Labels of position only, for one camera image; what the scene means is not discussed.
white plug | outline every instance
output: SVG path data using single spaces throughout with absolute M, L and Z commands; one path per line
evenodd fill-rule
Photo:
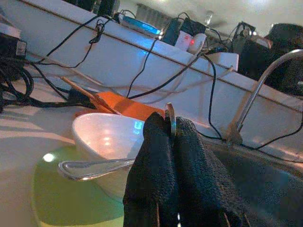
M 190 41 L 187 52 L 195 54 L 199 49 L 202 49 L 204 42 L 206 39 L 206 35 L 203 33 L 199 33 L 195 35 L 195 37 Z

spoon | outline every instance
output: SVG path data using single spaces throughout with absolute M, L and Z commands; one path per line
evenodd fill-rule
M 89 181 L 109 173 L 118 171 L 121 168 L 130 167 L 134 159 L 111 159 L 95 162 L 85 161 L 64 161 L 58 165 L 58 172 L 74 181 Z

black glove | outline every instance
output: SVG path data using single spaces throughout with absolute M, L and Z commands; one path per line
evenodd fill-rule
M 219 227 L 224 213 L 232 227 L 246 226 L 243 203 L 225 166 L 203 144 L 194 124 L 181 117 L 174 160 L 182 227 Z
M 144 124 L 144 142 L 127 178 L 124 227 L 178 224 L 178 187 L 169 130 L 158 113 Z

faucet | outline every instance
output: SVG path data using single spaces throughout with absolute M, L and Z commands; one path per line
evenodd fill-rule
M 243 139 L 240 135 L 240 131 L 243 127 L 243 122 L 255 100 L 257 97 L 262 85 L 264 84 L 265 80 L 269 77 L 269 75 L 281 64 L 284 62 L 291 60 L 291 59 L 297 59 L 297 58 L 303 58 L 303 50 L 294 50 L 290 51 L 289 53 L 284 54 L 277 60 L 275 60 L 271 65 L 264 71 L 260 79 L 258 80 L 256 86 L 254 87 L 253 92 L 251 93 L 248 101 L 246 102 L 241 115 L 239 116 L 238 119 L 233 121 L 231 124 L 230 132 L 227 136 L 227 141 L 229 143 L 235 143 L 235 144 L 241 144 Z

wooden stick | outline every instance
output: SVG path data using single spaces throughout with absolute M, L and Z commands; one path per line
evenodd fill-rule
M 95 101 L 96 103 L 100 104 L 101 106 L 105 107 L 106 109 L 108 109 L 109 111 L 111 111 L 112 113 L 121 115 L 120 112 L 118 112 L 117 110 L 113 109 L 112 107 L 110 107 L 106 101 L 104 101 L 104 99 L 102 99 L 101 97 L 99 97 L 98 95 L 92 94 L 86 90 L 84 90 L 83 88 L 79 87 L 76 83 L 70 81 L 69 79 L 67 79 L 66 77 L 60 77 L 61 80 L 63 80 L 65 83 L 68 83 L 72 88 L 80 91 L 82 94 L 84 94 L 85 96 L 87 96 L 88 98 L 90 98 L 91 100 Z

